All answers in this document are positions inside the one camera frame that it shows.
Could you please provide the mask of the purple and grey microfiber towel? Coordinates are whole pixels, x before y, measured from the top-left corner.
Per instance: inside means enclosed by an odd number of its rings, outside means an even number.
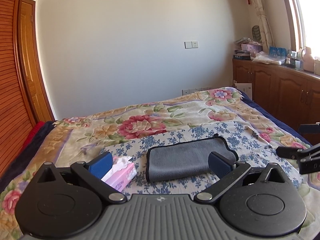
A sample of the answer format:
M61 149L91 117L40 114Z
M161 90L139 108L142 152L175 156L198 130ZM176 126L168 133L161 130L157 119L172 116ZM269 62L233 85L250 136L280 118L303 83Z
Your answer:
M239 159L225 138L218 134L206 139L152 147L146 155L146 180L155 183L212 172L208 165L211 152L217 152L228 159Z

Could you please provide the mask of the navy blue bed sheet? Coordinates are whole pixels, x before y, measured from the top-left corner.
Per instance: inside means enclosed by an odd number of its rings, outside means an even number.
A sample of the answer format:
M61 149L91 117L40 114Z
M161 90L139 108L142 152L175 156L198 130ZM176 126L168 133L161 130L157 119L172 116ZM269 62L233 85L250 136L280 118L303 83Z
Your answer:
M308 144L308 145L312 145L312 143L308 142L303 136L301 136L297 131L295 131L293 128L291 128L290 126L288 126L287 124L281 122L280 120L278 120L277 118L275 118L274 116L272 116L270 113L268 113L266 110L264 110L262 107L260 107L257 103L255 103L254 101L252 101L248 95L245 92L241 92L242 94L242 101L249 105L252 108L255 108L257 111L259 111L262 115L264 115L266 118L270 119L272 122L274 122L278 127L280 127L281 129L285 130L286 132L289 132L291 135L293 135L294 137L299 138L301 141L303 141L304 143Z

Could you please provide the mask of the pink cotton tissue pack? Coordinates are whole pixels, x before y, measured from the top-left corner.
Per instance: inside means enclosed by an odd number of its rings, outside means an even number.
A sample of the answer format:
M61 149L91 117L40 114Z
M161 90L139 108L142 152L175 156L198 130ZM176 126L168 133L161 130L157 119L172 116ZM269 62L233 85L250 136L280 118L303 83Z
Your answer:
M121 192L136 176L135 164L131 161L132 157L113 157L111 169L101 178L107 185Z

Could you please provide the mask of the blue floral white cloth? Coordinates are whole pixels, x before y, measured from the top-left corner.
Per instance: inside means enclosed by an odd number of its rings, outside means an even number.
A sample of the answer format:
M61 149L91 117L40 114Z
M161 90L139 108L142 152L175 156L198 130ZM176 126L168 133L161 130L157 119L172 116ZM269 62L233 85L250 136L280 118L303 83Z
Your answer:
M128 157L134 163L137 174L122 190L128 197L135 193L195 196L219 180L208 166L213 151L252 167L277 163L298 188L303 178L291 163L276 155L277 146L248 123L227 121L132 139L106 146L101 153Z

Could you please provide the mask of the floral beige bed blanket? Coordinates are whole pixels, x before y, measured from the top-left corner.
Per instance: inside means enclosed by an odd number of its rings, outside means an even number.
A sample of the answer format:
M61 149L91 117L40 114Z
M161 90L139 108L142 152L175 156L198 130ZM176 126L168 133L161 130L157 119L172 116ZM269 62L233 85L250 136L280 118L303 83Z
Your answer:
M47 161L57 167L68 167L76 161L94 159L106 146L227 121L246 122L278 146L303 149L311 146L245 104L242 97L237 89L222 87L167 101L49 122L1 178L1 239L21 237L15 206L40 166ZM319 174L301 176L303 182L297 189L306 204L307 217L300 235L303 239L314 239L319 234Z

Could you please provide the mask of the dark wooden cabinet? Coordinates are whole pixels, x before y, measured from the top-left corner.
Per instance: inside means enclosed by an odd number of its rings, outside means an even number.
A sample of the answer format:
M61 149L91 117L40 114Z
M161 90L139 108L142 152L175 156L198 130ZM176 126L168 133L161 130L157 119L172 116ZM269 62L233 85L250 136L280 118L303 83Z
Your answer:
M319 76L303 70L233 60L233 82L250 83L253 101L295 131L319 122Z

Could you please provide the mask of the red blanket edge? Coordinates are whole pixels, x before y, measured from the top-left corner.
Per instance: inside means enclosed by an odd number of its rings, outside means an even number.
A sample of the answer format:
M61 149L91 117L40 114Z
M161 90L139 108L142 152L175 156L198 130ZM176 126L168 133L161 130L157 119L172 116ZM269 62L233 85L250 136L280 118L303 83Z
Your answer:
M39 121L29 132L27 138L25 139L20 153L24 151L24 149L31 143L35 135L38 133L38 131L44 126L45 122L44 121Z

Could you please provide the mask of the white cardboard box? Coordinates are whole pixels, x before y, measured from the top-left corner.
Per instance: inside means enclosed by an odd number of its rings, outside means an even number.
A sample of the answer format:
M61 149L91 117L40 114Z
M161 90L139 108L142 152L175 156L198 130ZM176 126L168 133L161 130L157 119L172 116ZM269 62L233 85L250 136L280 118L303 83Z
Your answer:
M251 100L253 100L253 87L251 83L235 83L235 88L244 92Z

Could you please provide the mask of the wooden panel door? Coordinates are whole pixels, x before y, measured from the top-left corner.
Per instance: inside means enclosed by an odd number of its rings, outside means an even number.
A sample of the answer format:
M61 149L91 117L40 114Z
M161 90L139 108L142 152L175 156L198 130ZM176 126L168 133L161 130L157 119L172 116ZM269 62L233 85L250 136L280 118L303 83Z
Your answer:
M21 0L18 13L18 44L24 84L35 121L53 121L54 115L40 68L36 41L36 2Z

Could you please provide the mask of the wooden louvered wardrobe door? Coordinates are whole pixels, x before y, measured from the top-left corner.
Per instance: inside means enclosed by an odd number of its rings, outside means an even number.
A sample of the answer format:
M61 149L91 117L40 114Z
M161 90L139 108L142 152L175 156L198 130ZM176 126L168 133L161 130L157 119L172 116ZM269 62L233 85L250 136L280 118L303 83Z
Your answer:
M22 71L18 17L22 0L1 0L1 174L35 126Z

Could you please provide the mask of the clutter pile on cabinet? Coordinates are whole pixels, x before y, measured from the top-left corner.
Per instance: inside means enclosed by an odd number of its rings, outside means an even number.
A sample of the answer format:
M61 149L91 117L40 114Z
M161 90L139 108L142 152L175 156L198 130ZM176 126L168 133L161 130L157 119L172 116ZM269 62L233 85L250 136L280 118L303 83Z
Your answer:
M292 51L270 46L268 52L264 52L260 27L258 25L252 27L252 38L243 37L236 40L234 44L234 59L275 64L319 75L319 58L312 56L311 48L309 47Z

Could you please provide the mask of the patterned beige curtain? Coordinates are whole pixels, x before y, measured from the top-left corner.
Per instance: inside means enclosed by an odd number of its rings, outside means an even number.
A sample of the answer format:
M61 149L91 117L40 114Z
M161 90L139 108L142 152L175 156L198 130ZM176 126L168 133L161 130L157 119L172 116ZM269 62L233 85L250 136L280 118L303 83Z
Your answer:
M265 10L264 0L250 0L254 5L255 13L259 20L259 28L261 33L261 41L263 45L263 51L268 53L269 48L274 46L274 39L271 31L271 27L268 22L268 18Z

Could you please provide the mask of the low wall socket strip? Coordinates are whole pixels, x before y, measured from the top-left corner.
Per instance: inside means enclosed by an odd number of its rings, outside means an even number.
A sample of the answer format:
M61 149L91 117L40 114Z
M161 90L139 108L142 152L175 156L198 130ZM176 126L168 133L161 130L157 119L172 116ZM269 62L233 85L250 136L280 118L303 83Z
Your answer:
M211 90L211 87L202 87L202 88L192 88L192 89L183 89L182 90L182 95L187 95L195 92L201 92L205 90Z

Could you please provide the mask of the white wall switch socket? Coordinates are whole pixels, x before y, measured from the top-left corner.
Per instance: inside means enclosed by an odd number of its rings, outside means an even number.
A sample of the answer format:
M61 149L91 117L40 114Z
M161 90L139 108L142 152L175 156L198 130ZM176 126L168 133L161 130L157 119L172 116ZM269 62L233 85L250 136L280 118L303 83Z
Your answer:
M185 41L184 46L185 49L198 48L199 43L197 41Z

